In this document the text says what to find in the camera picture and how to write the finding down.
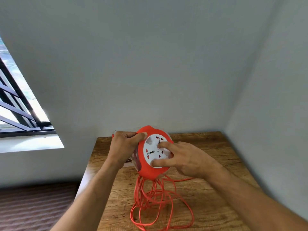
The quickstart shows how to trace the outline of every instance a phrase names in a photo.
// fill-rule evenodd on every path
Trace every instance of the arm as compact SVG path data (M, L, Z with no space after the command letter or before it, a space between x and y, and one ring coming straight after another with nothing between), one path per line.
M96 231L118 170L146 137L146 133L116 132L105 163L51 231Z
M230 173L194 145L162 142L159 147L172 151L174 157L153 160L152 166L174 166L180 174L205 179L251 230L308 230L303 218Z

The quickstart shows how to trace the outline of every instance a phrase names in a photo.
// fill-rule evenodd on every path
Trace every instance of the red cable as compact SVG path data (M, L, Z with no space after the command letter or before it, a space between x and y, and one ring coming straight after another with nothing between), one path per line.
M163 209L163 207L167 203L170 203L170 202L171 202L171 213L170 213L169 221L168 221L167 226L164 227L163 229L161 229L161 231L165 231L165 230L169 230L169 229L185 229L185 228L190 227L194 222L193 211L188 206L187 202L179 194L176 193L176 186L175 186L175 182L187 181L187 180L191 180L192 178L186 178L186 179L182 179L182 180L172 180L168 176L165 176L165 177L166 178L162 178L161 180L156 179L156 180L152 181L152 183L153 183L152 189L148 192L145 192L143 190L144 182L146 181L146 179L143 178L140 175L137 178L137 182L136 182L136 186L135 186L135 192L134 192L135 203L134 203L134 205L131 209L130 217L131 217L131 221L142 231L146 231L145 226L153 225L157 221L159 214L160 214L160 211ZM174 191L165 190L164 189L164 181L172 182L172 184L174 186ZM185 203L185 205L188 207L188 209L190 210L190 213L192 215L192 221L188 225L170 226L171 218L172 218L172 215L173 215L173 198L174 197L178 197L179 199L181 199ZM141 211L146 210L148 208L151 208L153 205L159 205L159 211L158 211L156 219L150 224L143 224L141 222ZM137 223L134 220L133 211L135 210L135 208L139 208L139 221L140 221L140 223Z

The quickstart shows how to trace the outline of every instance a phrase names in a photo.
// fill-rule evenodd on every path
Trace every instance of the wooden table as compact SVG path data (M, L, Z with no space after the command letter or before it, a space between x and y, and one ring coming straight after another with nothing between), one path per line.
M229 171L259 188L221 132L171 134L171 138L175 142L183 141L194 144L215 158ZM89 180L104 163L110 142L111 137L97 139L77 194L85 188ZM173 179L184 178L175 169L172 169L168 175ZM138 173L134 167L124 167L118 172L98 230L139 230L129 218L134 203L133 192L137 176ZM150 183L145 186L146 190L150 189L149 185ZM186 230L249 230L236 212L204 180L193 179L177 182L176 186L177 192L188 202L195 216L194 224ZM153 230L159 230L166 226L170 209L171 206L164 208L159 220L152 227ZM156 217L156 212L155 209L144 212L142 222L152 222ZM175 199L171 223L173 225L184 225L190 220L191 216L187 207L179 199Z

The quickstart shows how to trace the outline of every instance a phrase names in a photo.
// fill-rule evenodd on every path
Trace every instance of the window sill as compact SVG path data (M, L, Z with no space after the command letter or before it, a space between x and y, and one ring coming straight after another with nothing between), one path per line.
M57 134L0 138L0 153L56 148L64 148Z

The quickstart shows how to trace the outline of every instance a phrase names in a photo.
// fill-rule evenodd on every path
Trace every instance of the fingernail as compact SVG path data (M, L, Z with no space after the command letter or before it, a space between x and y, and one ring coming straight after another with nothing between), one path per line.
M148 136L148 133L147 132L143 132L143 134L144 134L144 140L147 138L147 136Z

